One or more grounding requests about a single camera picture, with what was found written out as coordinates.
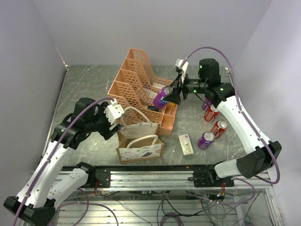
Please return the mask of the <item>purple Fanta can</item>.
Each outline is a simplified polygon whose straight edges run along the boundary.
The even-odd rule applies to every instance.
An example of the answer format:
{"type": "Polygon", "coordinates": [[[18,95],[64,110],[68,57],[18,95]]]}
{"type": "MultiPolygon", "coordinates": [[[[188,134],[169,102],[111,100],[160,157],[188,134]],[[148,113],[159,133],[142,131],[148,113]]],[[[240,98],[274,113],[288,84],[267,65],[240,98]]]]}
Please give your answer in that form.
{"type": "Polygon", "coordinates": [[[173,92],[173,88],[170,86],[163,87],[160,92],[155,96],[153,99],[153,104],[156,108],[162,109],[165,107],[169,102],[164,100],[166,96],[173,92]]]}

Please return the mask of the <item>brown canvas tote bag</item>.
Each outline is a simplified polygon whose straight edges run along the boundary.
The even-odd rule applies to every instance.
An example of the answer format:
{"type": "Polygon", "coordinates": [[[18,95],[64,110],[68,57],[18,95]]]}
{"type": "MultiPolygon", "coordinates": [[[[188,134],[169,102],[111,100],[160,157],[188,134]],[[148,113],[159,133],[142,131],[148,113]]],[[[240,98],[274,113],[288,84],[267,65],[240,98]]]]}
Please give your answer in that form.
{"type": "Polygon", "coordinates": [[[138,112],[145,122],[126,125],[121,118],[123,127],[117,132],[119,146],[116,152],[120,163],[160,159],[163,156],[165,144],[158,137],[159,123],[151,122],[145,114],[134,107],[124,111],[138,112]]]}

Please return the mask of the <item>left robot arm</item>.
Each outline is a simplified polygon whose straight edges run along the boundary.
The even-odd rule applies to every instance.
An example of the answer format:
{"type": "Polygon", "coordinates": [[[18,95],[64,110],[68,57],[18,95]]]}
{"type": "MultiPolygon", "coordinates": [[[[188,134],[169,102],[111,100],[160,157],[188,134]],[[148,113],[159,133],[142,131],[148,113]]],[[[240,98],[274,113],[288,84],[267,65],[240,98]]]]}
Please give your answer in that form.
{"type": "Polygon", "coordinates": [[[3,206],[15,216],[33,226],[47,226],[62,202],[77,188],[91,187],[96,182],[95,167],[81,162],[69,176],[59,183],[54,181],[65,162],[79,144],[92,133],[105,140],[120,129],[116,121],[124,114],[117,100],[105,97],[98,101],[83,97],[58,124],[33,175],[16,196],[9,196],[3,206]]]}

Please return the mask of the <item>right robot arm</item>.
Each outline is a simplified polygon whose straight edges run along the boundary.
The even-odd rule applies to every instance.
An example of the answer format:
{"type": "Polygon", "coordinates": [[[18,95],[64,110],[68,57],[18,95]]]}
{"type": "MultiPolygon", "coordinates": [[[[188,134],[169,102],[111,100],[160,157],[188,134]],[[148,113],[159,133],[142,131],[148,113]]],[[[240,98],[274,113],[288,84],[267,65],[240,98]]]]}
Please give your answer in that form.
{"type": "Polygon", "coordinates": [[[197,79],[189,78],[187,68],[188,62],[176,60],[178,75],[169,85],[172,92],[164,100],[179,105],[188,94],[205,95],[233,127],[246,152],[243,157],[216,164],[214,171],[207,175],[208,183],[218,186],[226,177],[252,178],[271,167],[278,169],[276,160],[282,150],[281,144],[271,141],[258,128],[236,96],[233,85],[221,81],[219,63],[212,58],[200,60],[197,79]]]}

